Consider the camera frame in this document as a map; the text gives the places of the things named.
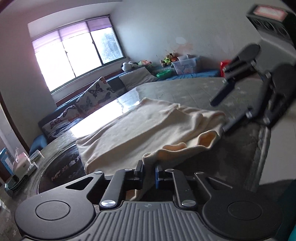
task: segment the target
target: blue sofa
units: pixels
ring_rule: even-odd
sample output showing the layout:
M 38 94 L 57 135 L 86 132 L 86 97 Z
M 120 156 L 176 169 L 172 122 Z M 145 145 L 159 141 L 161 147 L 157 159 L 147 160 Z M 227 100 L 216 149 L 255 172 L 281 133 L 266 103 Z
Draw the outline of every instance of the blue sofa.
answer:
M 108 84 L 111 86 L 111 88 L 117 93 L 118 96 L 123 95 L 124 93 L 127 92 L 124 84 L 122 83 L 122 81 L 120 80 L 119 76 L 123 75 L 124 73 L 121 73 L 119 75 L 116 75 L 114 77 L 112 77 L 111 79 L 108 79 L 107 82 Z M 38 126 L 42 131 L 42 127 L 52 121 L 53 119 L 57 118 L 65 109 L 67 109 L 68 107 L 70 107 L 71 105 L 74 105 L 76 103 L 76 100 L 82 95 L 79 94 L 77 96 L 75 96 L 74 98 L 72 98 L 71 100 L 67 101 L 66 103 L 64 103 L 63 105 L 59 106 L 53 113 L 47 115 L 46 117 L 44 117 L 41 121 L 38 122 Z M 45 148 L 47 145 L 49 144 L 49 140 L 47 139 L 46 135 L 43 133 L 39 136 L 37 136 L 34 141 L 33 144 L 30 148 L 30 152 L 29 155 L 32 155 L 36 150 L 42 150 L 43 148 Z

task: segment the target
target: pillow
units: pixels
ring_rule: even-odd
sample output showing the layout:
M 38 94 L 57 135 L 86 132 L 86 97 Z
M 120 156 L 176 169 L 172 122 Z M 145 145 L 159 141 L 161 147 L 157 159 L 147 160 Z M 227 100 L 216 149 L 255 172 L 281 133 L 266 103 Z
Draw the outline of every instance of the pillow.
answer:
M 145 67 L 123 74 L 119 76 L 119 78 L 128 91 L 137 87 L 138 85 L 158 80 L 158 78 L 150 74 L 150 72 Z
M 72 105 L 65 109 L 65 111 L 60 114 L 57 118 L 46 123 L 42 127 L 42 131 L 47 136 L 48 140 L 51 142 L 71 127 L 76 125 L 82 120 L 81 114 L 78 112 L 77 107 Z
M 117 97 L 105 78 L 101 77 L 78 98 L 76 105 L 88 116 Z

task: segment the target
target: beige towel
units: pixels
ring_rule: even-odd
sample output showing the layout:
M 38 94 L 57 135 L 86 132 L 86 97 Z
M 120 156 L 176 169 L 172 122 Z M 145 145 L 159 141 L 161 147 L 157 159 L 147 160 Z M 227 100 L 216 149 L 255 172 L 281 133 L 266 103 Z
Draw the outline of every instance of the beige towel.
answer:
M 221 111 L 207 111 L 144 98 L 139 105 L 76 141 L 86 174 L 136 168 L 143 160 L 145 179 L 136 199 L 154 184 L 154 164 L 172 168 L 209 150 L 220 139 L 227 121 Z

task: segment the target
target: plastic container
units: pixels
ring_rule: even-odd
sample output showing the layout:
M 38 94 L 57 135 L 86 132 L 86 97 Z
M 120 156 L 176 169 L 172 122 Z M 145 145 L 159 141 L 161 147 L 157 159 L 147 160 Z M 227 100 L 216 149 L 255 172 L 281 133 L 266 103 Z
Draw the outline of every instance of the plastic container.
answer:
M 168 69 L 168 70 L 159 72 L 156 75 L 156 77 L 159 78 L 159 79 L 161 79 L 161 80 L 165 80 L 165 79 L 171 77 L 172 76 L 172 73 L 173 73 L 172 70 Z
M 231 60 L 229 60 L 229 59 L 226 59 L 226 60 L 221 61 L 221 63 L 220 63 L 221 77 L 225 77 L 225 73 L 223 72 L 222 69 L 223 69 L 226 65 L 228 65 L 230 62 L 231 62 Z
M 196 58 L 173 62 L 173 66 L 178 75 L 193 74 L 197 72 Z

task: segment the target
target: floor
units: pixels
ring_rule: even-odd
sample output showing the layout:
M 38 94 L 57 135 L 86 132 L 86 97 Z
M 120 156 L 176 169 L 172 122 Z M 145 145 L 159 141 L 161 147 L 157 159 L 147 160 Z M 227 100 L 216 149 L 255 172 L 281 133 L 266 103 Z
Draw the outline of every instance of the floor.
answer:
M 296 104 L 272 129 L 260 184 L 296 179 Z

